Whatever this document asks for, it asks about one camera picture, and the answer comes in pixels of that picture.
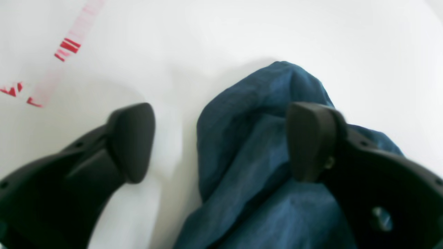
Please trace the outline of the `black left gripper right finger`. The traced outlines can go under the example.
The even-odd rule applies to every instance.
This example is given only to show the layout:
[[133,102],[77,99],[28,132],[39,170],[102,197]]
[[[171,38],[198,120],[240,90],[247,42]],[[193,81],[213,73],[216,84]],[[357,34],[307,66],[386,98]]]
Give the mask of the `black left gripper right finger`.
[[286,129],[294,178],[326,186],[359,248],[442,248],[440,177],[381,150],[329,106],[289,104]]

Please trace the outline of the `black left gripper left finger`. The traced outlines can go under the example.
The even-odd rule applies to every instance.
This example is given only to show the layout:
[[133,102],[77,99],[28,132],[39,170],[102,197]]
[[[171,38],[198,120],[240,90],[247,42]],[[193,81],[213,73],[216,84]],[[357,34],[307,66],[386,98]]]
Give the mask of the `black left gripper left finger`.
[[149,103],[112,112],[62,151],[1,180],[2,249],[87,249],[101,213],[148,171],[155,134]]

